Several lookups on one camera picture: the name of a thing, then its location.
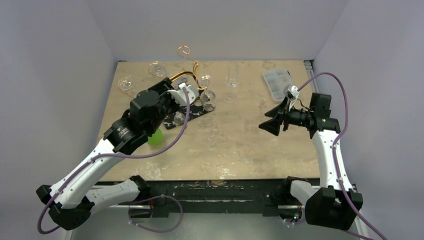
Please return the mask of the clear champagne flute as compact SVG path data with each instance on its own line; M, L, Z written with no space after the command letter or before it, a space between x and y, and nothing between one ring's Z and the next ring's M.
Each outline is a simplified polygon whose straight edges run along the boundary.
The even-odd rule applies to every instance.
M228 65L225 77L226 87L223 100L226 103L233 103L237 99L239 80L239 63L232 61Z

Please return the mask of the clear tall wine glass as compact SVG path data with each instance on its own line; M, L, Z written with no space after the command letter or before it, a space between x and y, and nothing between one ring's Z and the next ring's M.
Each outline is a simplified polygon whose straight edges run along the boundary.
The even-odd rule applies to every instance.
M209 89L212 77L209 74L202 75L196 80L199 90L202 90L200 94L200 101L204 110L211 112L216 108L216 94Z

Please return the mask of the clear stemmed glass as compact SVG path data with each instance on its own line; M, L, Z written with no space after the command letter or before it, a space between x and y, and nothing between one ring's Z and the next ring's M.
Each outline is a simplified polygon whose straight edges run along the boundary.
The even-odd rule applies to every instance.
M174 126L181 126L185 122L185 115L179 111L177 111L173 117Z

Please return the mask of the green plastic wine glass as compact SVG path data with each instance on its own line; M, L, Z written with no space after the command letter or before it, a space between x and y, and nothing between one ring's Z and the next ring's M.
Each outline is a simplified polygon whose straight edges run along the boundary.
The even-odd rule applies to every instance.
M157 129L151 136L148 137L147 143L150 146L157 146L163 141L163 139L163 132L160 129Z

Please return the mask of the short ribbed clear goblet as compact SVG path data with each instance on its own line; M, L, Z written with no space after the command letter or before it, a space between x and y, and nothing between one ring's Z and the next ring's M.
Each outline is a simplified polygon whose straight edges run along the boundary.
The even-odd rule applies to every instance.
M148 72L157 78L166 78L168 76L168 72L166 68L161 65L158 61L152 62L148 67Z

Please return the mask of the clear round wine glass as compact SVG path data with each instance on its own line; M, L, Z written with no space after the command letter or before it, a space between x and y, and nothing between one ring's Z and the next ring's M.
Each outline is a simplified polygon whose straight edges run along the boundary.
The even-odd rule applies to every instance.
M128 75L118 81L118 87L122 92L128 92L135 88L135 79Z

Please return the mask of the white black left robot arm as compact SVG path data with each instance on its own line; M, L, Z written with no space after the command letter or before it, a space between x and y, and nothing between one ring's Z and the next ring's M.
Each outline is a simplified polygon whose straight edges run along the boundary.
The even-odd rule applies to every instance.
M53 185L41 185L36 194L58 228L73 230L95 212L120 203L146 203L150 187L140 176L100 189L92 187L115 165L148 142L163 120L178 108L169 91L172 82L164 78L139 92L104 133L92 152L67 176Z

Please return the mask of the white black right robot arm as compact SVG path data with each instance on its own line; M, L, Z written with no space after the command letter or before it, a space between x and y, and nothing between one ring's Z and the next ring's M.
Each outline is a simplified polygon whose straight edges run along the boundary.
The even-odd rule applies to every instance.
M339 121L331 118L332 97L312 93L308 110L290 108L289 98L266 112L269 119L259 128L275 136L290 125L304 127L315 147L319 167L319 189L304 178L289 176L280 196L288 204L298 200L303 206L302 218L310 225L347 231L363 205L363 197L354 192L336 138L341 129Z

